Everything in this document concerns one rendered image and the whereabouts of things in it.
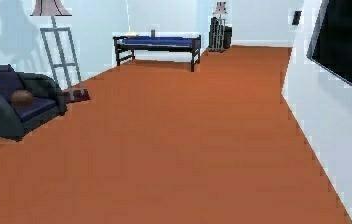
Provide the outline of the black television set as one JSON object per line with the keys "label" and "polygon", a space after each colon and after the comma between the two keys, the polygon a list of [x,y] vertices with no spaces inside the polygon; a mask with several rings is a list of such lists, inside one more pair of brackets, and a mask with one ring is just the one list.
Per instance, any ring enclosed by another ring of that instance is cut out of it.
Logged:
{"label": "black television set", "polygon": [[307,58],[352,86],[352,0],[323,0]]}

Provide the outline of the grey floor lamp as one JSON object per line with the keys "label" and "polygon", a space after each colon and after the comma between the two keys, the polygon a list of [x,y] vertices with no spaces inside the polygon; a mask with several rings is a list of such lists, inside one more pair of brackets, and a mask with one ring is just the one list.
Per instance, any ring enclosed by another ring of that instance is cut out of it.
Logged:
{"label": "grey floor lamp", "polygon": [[[73,41],[73,35],[69,27],[58,27],[56,18],[57,17],[70,17],[71,13],[65,8],[61,0],[35,0],[34,9],[31,13],[32,17],[49,17],[51,20],[51,27],[43,27],[40,29],[40,34],[43,40],[44,48],[46,51],[47,59],[51,72],[55,81],[58,81],[56,69],[61,68],[64,72],[67,90],[64,92],[65,101],[67,103],[76,103],[87,101],[90,99],[90,95],[87,89],[82,86],[82,76],[80,73],[80,68],[77,60],[75,45]],[[57,45],[57,50],[60,58],[59,63],[53,61],[52,53],[49,47],[47,34],[52,33]],[[65,57],[64,48],[62,45],[61,33],[66,33],[68,36],[68,41],[72,53],[72,62],[67,62]],[[72,85],[72,80],[69,75],[69,67],[74,67],[79,81],[79,88],[74,89]]]}

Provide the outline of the brown ball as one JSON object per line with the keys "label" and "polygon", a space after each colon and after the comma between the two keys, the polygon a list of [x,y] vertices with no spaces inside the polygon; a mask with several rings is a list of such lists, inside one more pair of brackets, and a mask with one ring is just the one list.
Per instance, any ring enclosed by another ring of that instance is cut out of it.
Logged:
{"label": "brown ball", "polygon": [[11,104],[14,106],[28,106],[34,101],[34,96],[27,90],[16,90],[11,95]]}

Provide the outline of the black bin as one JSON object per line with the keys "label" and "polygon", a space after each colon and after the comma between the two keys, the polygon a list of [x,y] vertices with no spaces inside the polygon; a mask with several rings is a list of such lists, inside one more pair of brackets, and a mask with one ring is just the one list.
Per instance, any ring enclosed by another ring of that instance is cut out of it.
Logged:
{"label": "black bin", "polygon": [[231,38],[232,38],[232,27],[225,26],[225,29],[224,29],[224,40],[223,40],[223,48],[224,49],[230,48]]}

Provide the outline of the black table with blue top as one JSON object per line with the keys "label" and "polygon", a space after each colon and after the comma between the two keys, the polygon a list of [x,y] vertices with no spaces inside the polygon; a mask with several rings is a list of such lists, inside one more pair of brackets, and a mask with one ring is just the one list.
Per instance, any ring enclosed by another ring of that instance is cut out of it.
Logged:
{"label": "black table with blue top", "polygon": [[185,52],[191,54],[190,71],[201,61],[201,36],[197,37],[151,37],[151,36],[114,36],[116,65],[136,58],[136,50]]}

